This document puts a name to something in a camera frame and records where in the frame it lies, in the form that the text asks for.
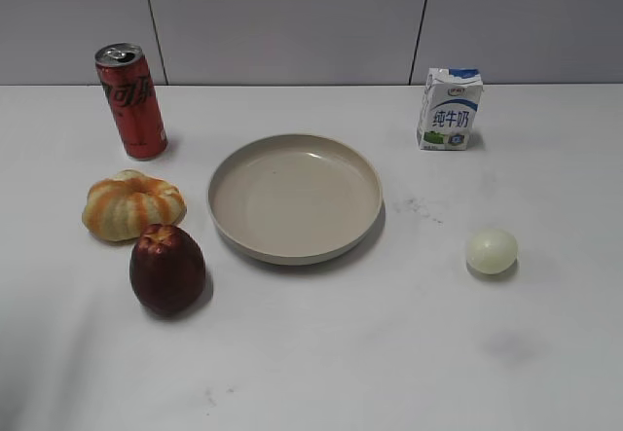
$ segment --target milk carton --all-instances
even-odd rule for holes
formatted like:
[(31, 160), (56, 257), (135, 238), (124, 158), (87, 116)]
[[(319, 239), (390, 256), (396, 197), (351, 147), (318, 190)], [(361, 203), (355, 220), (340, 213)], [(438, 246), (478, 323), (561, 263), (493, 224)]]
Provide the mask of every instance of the milk carton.
[(465, 150), (482, 91), (477, 69), (430, 68), (418, 123), (420, 148)]

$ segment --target apple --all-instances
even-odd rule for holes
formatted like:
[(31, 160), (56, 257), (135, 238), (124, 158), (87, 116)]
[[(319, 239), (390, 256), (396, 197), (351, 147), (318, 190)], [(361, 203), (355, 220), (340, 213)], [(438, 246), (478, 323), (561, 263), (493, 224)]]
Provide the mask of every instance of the apple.
[(136, 298), (159, 316), (173, 316), (194, 303), (212, 281), (203, 254), (189, 234), (174, 225), (148, 226), (134, 244), (129, 281)]

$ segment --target plate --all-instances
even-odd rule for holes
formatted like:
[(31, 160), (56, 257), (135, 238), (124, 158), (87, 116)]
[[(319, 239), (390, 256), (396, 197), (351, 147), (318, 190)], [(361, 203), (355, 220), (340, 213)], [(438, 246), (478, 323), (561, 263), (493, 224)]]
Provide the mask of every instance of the plate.
[(341, 142), (286, 134), (252, 142), (216, 169), (212, 220), (237, 250), (260, 261), (327, 261), (371, 230), (383, 205), (374, 167)]

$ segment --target white tile wall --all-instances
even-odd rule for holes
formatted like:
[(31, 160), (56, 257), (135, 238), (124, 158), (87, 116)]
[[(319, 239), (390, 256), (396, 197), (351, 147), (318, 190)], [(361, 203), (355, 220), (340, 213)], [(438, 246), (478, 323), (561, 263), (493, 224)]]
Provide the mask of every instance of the white tile wall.
[(423, 0), (152, 0), (172, 84), (408, 84)]
[(413, 84), (430, 66), (486, 83), (623, 82), (623, 0), (428, 0)]
[(0, 0), (0, 85), (95, 84), (93, 55), (116, 42), (164, 80), (147, 0)]

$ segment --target coca-cola can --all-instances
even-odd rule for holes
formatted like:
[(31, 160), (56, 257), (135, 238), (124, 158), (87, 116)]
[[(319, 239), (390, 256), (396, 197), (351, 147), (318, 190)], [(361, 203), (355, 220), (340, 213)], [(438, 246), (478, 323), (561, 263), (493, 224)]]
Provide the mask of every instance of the coca-cola can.
[(160, 154), (165, 126), (142, 49), (108, 45), (95, 54), (95, 67), (128, 155), (146, 160)]

